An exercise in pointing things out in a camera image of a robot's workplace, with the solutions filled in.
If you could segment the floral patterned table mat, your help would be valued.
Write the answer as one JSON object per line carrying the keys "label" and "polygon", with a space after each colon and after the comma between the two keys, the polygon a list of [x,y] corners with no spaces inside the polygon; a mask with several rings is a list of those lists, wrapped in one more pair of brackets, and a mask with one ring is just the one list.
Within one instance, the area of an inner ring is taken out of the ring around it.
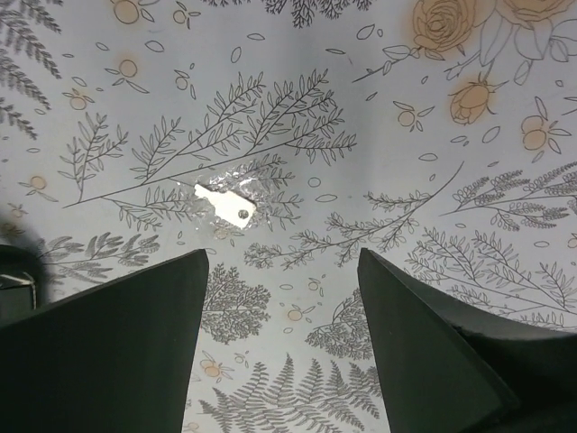
{"label": "floral patterned table mat", "polygon": [[[196,230],[175,180],[252,160],[272,225]],[[2,236],[39,240],[56,297],[199,246],[232,277],[184,432],[256,364],[370,361],[364,246],[573,332],[575,162],[573,1],[1,4]]]}

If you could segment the black poker set case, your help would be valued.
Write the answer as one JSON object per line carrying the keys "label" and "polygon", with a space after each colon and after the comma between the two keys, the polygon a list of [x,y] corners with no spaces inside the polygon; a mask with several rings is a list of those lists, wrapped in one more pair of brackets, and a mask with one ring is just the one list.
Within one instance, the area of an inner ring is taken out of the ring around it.
{"label": "black poker set case", "polygon": [[1,322],[23,317],[47,303],[41,260],[16,246],[1,245]]}

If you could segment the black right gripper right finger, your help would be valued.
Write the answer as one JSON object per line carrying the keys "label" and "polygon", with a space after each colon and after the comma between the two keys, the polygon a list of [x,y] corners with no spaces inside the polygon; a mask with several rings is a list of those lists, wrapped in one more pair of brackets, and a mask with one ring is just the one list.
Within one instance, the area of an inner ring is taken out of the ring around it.
{"label": "black right gripper right finger", "polygon": [[369,249],[357,272],[391,431],[575,431],[574,334],[477,309]]}

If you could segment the keys in clear bag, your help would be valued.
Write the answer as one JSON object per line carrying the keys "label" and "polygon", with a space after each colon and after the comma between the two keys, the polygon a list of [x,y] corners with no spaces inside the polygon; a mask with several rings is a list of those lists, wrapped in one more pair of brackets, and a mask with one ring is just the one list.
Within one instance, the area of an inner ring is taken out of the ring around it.
{"label": "keys in clear bag", "polygon": [[272,172],[270,164],[252,160],[175,182],[196,230],[239,233],[272,225],[279,192]]}

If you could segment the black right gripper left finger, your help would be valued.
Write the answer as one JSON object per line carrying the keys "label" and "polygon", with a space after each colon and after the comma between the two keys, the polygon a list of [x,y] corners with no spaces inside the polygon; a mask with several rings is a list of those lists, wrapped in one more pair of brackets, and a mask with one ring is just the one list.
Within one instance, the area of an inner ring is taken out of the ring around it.
{"label": "black right gripper left finger", "polygon": [[196,250],[3,322],[2,431],[180,431],[207,278]]}

